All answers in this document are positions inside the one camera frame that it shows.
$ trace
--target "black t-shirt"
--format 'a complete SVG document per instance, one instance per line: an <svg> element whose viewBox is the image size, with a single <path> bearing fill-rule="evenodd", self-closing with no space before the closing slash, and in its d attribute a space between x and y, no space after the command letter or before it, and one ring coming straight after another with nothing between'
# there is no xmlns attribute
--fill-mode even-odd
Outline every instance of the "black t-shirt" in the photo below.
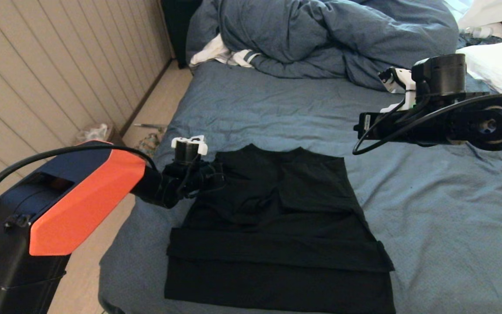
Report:
<svg viewBox="0 0 502 314"><path fill-rule="evenodd" d="M394 313L392 262L344 160L248 145L217 153L224 189L199 195L168 248L165 296L300 312Z"/></svg>

